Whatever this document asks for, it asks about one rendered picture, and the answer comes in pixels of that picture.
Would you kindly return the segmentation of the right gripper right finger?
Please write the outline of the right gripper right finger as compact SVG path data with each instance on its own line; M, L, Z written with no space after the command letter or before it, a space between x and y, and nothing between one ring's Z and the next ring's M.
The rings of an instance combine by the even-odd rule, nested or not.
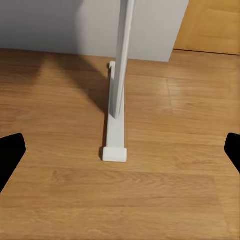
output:
M224 150L240 172L240 134L229 133Z

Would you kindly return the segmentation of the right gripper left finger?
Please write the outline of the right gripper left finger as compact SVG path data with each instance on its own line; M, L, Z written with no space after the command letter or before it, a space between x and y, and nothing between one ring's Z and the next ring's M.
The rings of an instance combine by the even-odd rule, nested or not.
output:
M0 193L26 153L22 133L0 138Z

